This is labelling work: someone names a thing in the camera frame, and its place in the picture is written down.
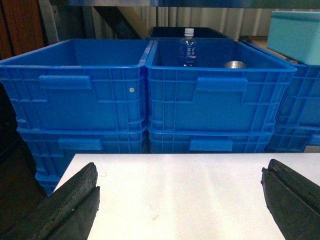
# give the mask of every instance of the metal bowl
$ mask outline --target metal bowl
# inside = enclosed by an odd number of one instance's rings
[[[242,61],[228,61],[224,68],[226,69],[246,69],[247,65]]]

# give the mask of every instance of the bottle label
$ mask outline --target bottle label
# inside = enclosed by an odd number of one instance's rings
[[[179,45],[179,61],[183,64],[193,64],[196,60],[196,45]]]

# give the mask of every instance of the stacked crates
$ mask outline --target stacked crates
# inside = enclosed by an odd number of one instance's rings
[[[50,194],[76,153],[145,153],[152,41],[74,39],[0,61],[17,131]]]
[[[284,92],[274,134],[265,152],[303,153],[307,146],[320,146],[320,65],[288,61],[252,43],[246,44],[297,69]]]
[[[263,152],[296,69],[231,39],[197,39],[195,67],[180,66],[178,49],[156,40],[146,62],[151,152]]]

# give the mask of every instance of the wooden panel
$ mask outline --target wooden panel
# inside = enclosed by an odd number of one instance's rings
[[[15,21],[14,12],[10,0],[2,0],[3,11],[5,14],[6,23],[9,29],[14,55],[22,54],[20,40],[18,35],[18,28]]]
[[[36,0],[28,0],[28,3],[31,13],[32,26],[34,30],[35,45],[37,49],[40,49],[45,46],[45,42],[41,26],[39,5]]]
[[[21,16],[23,19],[23,30],[25,33],[25,40],[28,42],[28,51],[37,49],[35,41],[35,31],[32,24],[32,13],[30,9],[30,3],[28,0],[19,1]]]
[[[8,34],[3,9],[0,5],[0,59],[10,58],[13,55]]]
[[[2,0],[13,54],[19,55],[44,46],[37,0]]]
[[[24,23],[24,19],[23,19],[21,7],[20,7],[20,2],[23,2],[23,1],[15,0],[15,1],[10,1],[10,2],[11,2],[12,10],[13,10],[13,16],[14,16],[16,28],[18,31],[21,51],[22,51],[22,53],[27,53],[30,51],[31,48],[29,46],[27,30],[25,28],[25,23]]]

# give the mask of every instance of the table surface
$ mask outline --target table surface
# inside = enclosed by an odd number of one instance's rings
[[[320,185],[320,153],[76,154],[57,188],[96,165],[89,240],[284,240],[260,183],[271,159]]]

